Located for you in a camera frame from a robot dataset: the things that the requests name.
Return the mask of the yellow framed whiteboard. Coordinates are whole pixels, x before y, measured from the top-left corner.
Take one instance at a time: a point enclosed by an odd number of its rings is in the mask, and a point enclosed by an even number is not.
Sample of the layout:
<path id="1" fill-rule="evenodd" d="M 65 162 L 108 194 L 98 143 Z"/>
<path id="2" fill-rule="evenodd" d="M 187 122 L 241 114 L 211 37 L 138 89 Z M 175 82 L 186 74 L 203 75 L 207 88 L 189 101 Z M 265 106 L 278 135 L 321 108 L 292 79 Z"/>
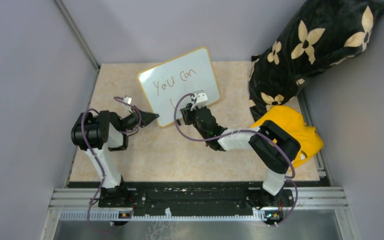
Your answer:
<path id="1" fill-rule="evenodd" d="M 175 107 L 184 95 L 204 91 L 208 97 L 208 105 L 221 98 L 206 47 L 194 49 L 143 70 L 137 74 L 137 80 L 152 112 L 159 115 L 157 124 L 162 128 L 182 117 Z"/>

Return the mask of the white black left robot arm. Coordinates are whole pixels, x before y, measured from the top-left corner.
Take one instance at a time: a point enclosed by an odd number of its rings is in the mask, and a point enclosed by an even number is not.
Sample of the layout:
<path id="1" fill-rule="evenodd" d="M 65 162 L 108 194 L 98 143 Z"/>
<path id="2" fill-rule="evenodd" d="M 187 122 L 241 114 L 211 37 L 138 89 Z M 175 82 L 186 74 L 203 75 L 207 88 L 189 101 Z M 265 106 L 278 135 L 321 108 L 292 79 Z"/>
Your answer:
<path id="1" fill-rule="evenodd" d="M 130 132 L 143 128 L 159 117 L 157 113 L 141 111 L 120 117 L 116 112 L 100 111 L 97 115 L 83 112 L 71 130 L 71 140 L 91 159 L 102 185 L 100 198 L 110 198 L 118 207 L 129 203 L 130 193 L 124 180 L 116 170 L 110 152 L 124 151 L 128 148 Z"/>

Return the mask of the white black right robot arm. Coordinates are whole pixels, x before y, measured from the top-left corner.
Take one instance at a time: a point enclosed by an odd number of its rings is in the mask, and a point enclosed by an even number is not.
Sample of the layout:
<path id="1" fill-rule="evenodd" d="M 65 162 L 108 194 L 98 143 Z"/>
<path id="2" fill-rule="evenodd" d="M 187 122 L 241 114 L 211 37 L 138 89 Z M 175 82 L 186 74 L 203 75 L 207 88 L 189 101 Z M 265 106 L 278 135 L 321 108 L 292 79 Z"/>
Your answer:
<path id="1" fill-rule="evenodd" d="M 297 139 L 272 120 L 251 128 L 231 129 L 219 125 L 206 106 L 193 108 L 188 103 L 179 111 L 185 125 L 192 125 L 201 136 L 199 141 L 212 150 L 253 150 L 268 168 L 262 183 L 263 203 L 275 206 L 281 200 L 287 171 L 301 150 Z"/>

